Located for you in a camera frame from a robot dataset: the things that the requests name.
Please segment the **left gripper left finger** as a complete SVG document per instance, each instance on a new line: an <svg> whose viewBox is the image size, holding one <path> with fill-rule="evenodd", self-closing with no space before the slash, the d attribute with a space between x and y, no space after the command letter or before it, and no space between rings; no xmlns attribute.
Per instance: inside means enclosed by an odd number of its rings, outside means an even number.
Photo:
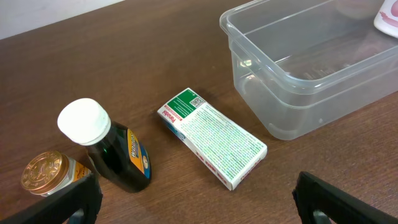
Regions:
<svg viewBox="0 0 398 224"><path fill-rule="evenodd" d="M45 197L35 205L2 220L1 224L94 224L101 208L102 198L97 177L89 174Z"/></svg>

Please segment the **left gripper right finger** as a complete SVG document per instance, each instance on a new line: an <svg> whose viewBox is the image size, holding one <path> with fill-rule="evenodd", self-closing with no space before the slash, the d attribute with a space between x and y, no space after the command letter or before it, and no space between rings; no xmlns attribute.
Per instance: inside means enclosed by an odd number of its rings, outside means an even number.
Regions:
<svg viewBox="0 0 398 224"><path fill-rule="evenodd" d="M299 173L292 195L298 215L304 224L397 224L397 218L364 203L309 172Z"/></svg>

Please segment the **gold lid small jar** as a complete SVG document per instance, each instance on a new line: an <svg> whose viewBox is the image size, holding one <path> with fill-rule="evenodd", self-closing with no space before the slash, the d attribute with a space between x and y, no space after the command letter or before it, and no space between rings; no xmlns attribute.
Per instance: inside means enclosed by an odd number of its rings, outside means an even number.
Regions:
<svg viewBox="0 0 398 224"><path fill-rule="evenodd" d="M48 197L90 174L89 168L58 152L44 152L25 167L22 187L34 195Z"/></svg>

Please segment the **dark syrup bottle white cap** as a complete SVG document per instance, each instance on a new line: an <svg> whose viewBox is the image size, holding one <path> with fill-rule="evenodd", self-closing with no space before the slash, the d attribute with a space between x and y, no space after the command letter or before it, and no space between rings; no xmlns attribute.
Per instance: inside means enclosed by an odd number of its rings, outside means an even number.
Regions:
<svg viewBox="0 0 398 224"><path fill-rule="evenodd" d="M106 110L91 98L69 103L57 125L71 141L85 146L97 173L121 189L133 193L150 184L149 155L136 135L112 121Z"/></svg>

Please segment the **white green medicine box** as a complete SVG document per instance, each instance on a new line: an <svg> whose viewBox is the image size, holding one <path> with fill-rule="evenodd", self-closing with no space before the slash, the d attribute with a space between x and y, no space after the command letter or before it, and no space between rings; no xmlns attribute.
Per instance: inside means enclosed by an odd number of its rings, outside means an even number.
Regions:
<svg viewBox="0 0 398 224"><path fill-rule="evenodd" d="M234 190L267 154L267 146L186 88L157 111L167 127Z"/></svg>

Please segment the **white squeeze bottle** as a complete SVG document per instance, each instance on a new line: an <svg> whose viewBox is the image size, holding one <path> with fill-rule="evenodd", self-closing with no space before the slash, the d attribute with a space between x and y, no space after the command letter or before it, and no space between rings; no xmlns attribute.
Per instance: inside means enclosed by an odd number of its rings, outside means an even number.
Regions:
<svg viewBox="0 0 398 224"><path fill-rule="evenodd" d="M379 31L397 38L397 0L384 0L374 19L374 26Z"/></svg>

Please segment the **clear plastic container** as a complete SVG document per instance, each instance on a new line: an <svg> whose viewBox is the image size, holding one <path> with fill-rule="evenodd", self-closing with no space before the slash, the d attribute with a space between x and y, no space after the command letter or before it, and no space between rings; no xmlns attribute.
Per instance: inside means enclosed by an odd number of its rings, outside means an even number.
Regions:
<svg viewBox="0 0 398 224"><path fill-rule="evenodd" d="M251 1L224 12L234 86L265 128L292 140L397 91L397 39L381 1Z"/></svg>

